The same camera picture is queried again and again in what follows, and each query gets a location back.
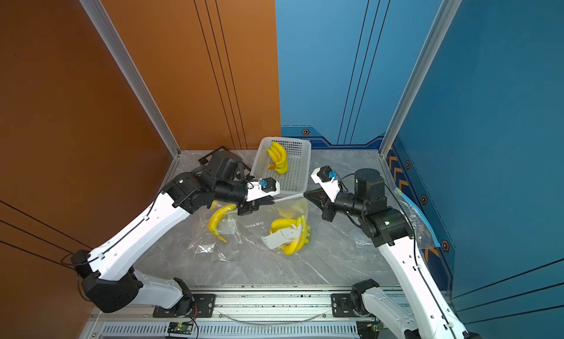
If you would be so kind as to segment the yellow green banana bunch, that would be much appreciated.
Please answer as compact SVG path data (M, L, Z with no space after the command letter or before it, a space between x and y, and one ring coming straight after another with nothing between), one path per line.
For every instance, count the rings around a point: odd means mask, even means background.
M305 215L293 219L272 222L268 236L262 238L269 249L280 249L285 255L293 255L309 243L311 227Z

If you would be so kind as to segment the clear zip bag blue seal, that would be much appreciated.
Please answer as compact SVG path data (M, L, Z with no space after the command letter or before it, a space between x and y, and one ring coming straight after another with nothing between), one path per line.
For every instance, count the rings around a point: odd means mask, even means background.
M415 204L414 201L412 201L398 188L393 191L393 194L414 228L419 248L432 249L440 247L439 240L436 237L433 228L417 204Z

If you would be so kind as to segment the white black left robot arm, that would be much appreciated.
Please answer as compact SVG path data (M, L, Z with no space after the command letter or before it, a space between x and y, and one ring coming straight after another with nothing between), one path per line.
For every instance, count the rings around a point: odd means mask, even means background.
M240 215L272 205L280 183L274 178L255 181L248 169L235 153L223 148L213 151L200 167L167 182L154 202L110 240L74 253L70 264L85 298L104 313L146 305L177 317L194 314L195 297L182 279L149 276L134 265L169 230L214 201L235 205Z

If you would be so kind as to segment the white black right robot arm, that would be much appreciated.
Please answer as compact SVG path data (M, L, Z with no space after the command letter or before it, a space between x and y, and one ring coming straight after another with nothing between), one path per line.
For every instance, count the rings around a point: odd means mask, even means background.
M355 311L378 318L396 338L479 338L455 315L433 280L408 214L401 206L393 208L388 203L392 191L384 177L371 168L357 170L353 176L355 187L349 192L335 170L319 167L311 173L318 189L304 196L321 210L325 221L337 214L358 219L363 233L391 267L410 306L403 308L374 280L364 280L352 287Z

